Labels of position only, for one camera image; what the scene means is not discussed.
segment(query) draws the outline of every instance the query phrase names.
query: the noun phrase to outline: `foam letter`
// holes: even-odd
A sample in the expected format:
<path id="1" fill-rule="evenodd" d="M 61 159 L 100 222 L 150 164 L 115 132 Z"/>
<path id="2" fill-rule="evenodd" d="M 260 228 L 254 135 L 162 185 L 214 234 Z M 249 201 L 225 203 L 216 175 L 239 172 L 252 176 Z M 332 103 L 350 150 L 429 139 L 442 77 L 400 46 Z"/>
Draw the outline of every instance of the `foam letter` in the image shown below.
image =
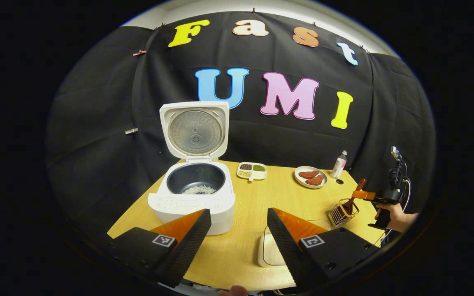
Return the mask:
<path id="1" fill-rule="evenodd" d="M 307 45 L 310 47 L 316 47 L 319 45 L 318 33 L 314 30 L 310 30 L 303 27 L 294 28 L 295 35 L 292 35 L 292 38 L 296 43 Z"/>
<path id="2" fill-rule="evenodd" d="M 346 129 L 346 116 L 349 113 L 349 106 L 352 103 L 352 96 L 346 92 L 337 92 L 339 103 L 337 104 L 336 117 L 331 124 L 339 129 Z"/>
<path id="3" fill-rule="evenodd" d="M 235 24 L 237 27 L 233 28 L 232 30 L 233 34 L 235 35 L 268 35 L 266 25 L 261 21 L 256 21 L 254 19 L 243 19 L 242 21 L 236 22 Z"/>
<path id="4" fill-rule="evenodd" d="M 199 32 L 201 32 L 201 26 L 207 25 L 209 25 L 209 20 L 203 19 L 202 21 L 177 26 L 175 28 L 175 30 L 177 30 L 175 33 L 175 38 L 173 41 L 171 41 L 171 43 L 169 43 L 168 47 L 190 43 L 191 38 L 189 38 L 188 35 L 191 34 L 191 36 L 196 36 L 199 34 Z"/>
<path id="5" fill-rule="evenodd" d="M 350 49 L 350 47 L 347 43 L 338 42 L 337 45 L 339 47 L 341 47 L 341 49 L 343 50 L 343 56 L 345 56 L 345 58 L 346 58 L 346 60 L 348 60 L 348 62 L 350 62 L 354 66 L 358 65 L 357 60 L 355 60 L 352 57 L 352 54 L 354 54 L 354 51 L 352 49 Z"/>
<path id="6" fill-rule="evenodd" d="M 319 82 L 314 79 L 303 78 L 299 81 L 294 90 L 290 90 L 290 86 L 281 73 L 268 72 L 263 77 L 267 81 L 267 99 L 265 106 L 260 111 L 267 116 L 274 116 L 279 113 L 279 109 L 275 106 L 277 99 L 279 105 L 283 109 L 283 113 L 287 116 L 298 102 L 297 109 L 294 111 L 296 118 L 312 120 L 316 117 L 314 114 L 314 95 L 319 87 Z"/>
<path id="7" fill-rule="evenodd" d="M 203 69 L 195 73 L 199 79 L 199 101 L 223 101 L 228 102 L 230 109 L 237 107 L 244 95 L 244 77 L 250 73 L 248 69 L 231 68 L 226 73 L 232 77 L 232 94 L 226 99 L 219 99 L 215 95 L 216 77 L 220 75 L 217 69 Z"/>

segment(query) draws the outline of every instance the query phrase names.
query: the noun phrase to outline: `white bottle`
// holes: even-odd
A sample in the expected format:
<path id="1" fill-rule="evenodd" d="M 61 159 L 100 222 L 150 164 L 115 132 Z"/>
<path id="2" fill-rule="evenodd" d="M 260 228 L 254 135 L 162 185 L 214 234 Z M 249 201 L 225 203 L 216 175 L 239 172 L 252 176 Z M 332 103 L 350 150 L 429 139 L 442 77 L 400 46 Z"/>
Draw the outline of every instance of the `white bottle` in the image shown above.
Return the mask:
<path id="1" fill-rule="evenodd" d="M 339 178 L 341 175 L 341 171 L 346 165 L 346 150 L 343 150 L 343 153 L 339 157 L 337 157 L 336 163 L 334 165 L 334 169 L 332 169 L 332 173 L 330 176 L 334 179 Z"/>

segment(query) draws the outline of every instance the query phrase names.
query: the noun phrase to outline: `wooden table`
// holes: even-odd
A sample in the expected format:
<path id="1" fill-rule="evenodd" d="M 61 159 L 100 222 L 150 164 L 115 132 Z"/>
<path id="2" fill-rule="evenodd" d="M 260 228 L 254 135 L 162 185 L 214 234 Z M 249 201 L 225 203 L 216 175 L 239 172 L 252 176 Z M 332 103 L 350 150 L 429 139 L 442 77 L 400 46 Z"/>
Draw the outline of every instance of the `wooden table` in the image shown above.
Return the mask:
<path id="1" fill-rule="evenodd" d="M 232 229 L 219 236 L 206 236 L 190 268 L 184 276 L 189 281 L 220 289 L 243 285 L 249 291 L 294 287 L 286 266 L 263 268 L 258 264 L 259 240 L 267 226 L 267 209 L 279 208 L 306 220 L 326 220 L 340 199 L 351 196 L 356 182 L 343 171 L 338 184 L 327 174 L 328 182 L 319 189 L 301 186 L 294 177 L 294 168 L 267 165 L 267 178 L 248 182 L 237 176 L 239 163 L 221 161 L 232 173 L 235 191 L 235 217 Z M 148 193 L 156 193 L 163 176 L 146 191 L 109 229 L 116 238 L 132 227 L 150 230 L 162 224 L 147 204 Z M 356 201 L 360 212 L 344 225 L 361 238 L 376 242 L 383 231 L 367 226 L 374 223 L 376 210 L 370 202 Z"/>

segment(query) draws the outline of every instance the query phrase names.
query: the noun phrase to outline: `metal utensil holder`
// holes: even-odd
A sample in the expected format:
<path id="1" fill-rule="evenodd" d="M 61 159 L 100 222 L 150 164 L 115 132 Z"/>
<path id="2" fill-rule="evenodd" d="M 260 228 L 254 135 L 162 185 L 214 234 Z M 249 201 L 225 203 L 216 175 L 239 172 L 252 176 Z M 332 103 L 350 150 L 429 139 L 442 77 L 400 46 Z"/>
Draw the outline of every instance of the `metal utensil holder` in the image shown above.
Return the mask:
<path id="1" fill-rule="evenodd" d="M 339 201 L 339 204 L 336 204 L 332 210 L 329 212 L 329 218 L 330 221 L 336 226 L 341 226 L 350 221 L 350 219 L 354 218 L 354 216 L 360 212 L 360 209 L 358 206 L 356 206 L 355 203 L 352 204 L 353 206 L 353 211 L 352 214 L 348 214 L 343 207 L 343 205 L 348 201 L 349 199 L 342 199 Z"/>

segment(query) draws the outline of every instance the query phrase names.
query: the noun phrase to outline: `pink letter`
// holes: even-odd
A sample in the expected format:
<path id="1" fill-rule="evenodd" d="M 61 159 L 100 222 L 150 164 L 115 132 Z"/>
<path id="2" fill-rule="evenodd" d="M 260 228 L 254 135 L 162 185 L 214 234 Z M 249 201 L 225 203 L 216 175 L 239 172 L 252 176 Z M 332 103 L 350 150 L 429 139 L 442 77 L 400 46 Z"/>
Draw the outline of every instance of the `pink letter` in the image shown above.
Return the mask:
<path id="1" fill-rule="evenodd" d="M 299 81 L 294 90 L 290 90 L 288 82 L 281 73 L 267 72 L 263 74 L 267 81 L 267 101 L 261 107 L 261 113 L 267 116 L 274 116 L 279 113 L 275 106 L 277 99 L 287 116 L 297 102 L 297 109 L 294 111 L 296 118 L 312 120 L 314 114 L 314 95 L 319 87 L 319 82 L 314 79 L 303 78 Z"/>

